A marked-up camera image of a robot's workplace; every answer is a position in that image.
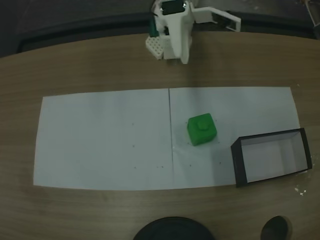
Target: white paper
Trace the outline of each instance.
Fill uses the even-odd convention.
[[[187,121],[205,113],[217,136],[192,146]],[[44,97],[33,183],[95,190],[235,184],[238,137],[296,128],[289,87],[174,88],[170,103],[168,89]]]
[[[231,145],[238,137],[300,127],[289,87],[170,89],[174,187],[236,183]],[[211,142],[192,146],[189,118],[210,113],[217,129]]]
[[[33,183],[95,190],[172,188],[168,89],[44,97]]]

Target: open box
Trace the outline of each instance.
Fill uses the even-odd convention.
[[[304,128],[242,136],[231,152],[237,187],[312,168]]]

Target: wooden table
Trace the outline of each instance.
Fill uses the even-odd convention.
[[[264,224],[277,215],[289,219],[292,239],[319,239],[320,42],[196,33],[190,62],[182,65],[154,59],[145,39],[145,34],[99,38],[0,59],[0,239],[132,240],[153,220],[181,216],[204,224],[217,240],[259,240]],[[33,186],[43,96],[206,86],[290,86],[313,170],[243,188],[97,191]]]

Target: green block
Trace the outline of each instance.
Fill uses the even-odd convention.
[[[193,146],[210,142],[217,135],[210,113],[189,118],[187,130]]]

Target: black circular base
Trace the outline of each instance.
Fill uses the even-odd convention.
[[[142,228],[133,240],[215,240],[202,224],[185,217],[165,217]]]
[[[282,216],[271,218],[261,231],[261,240],[286,240],[289,234],[289,226]]]

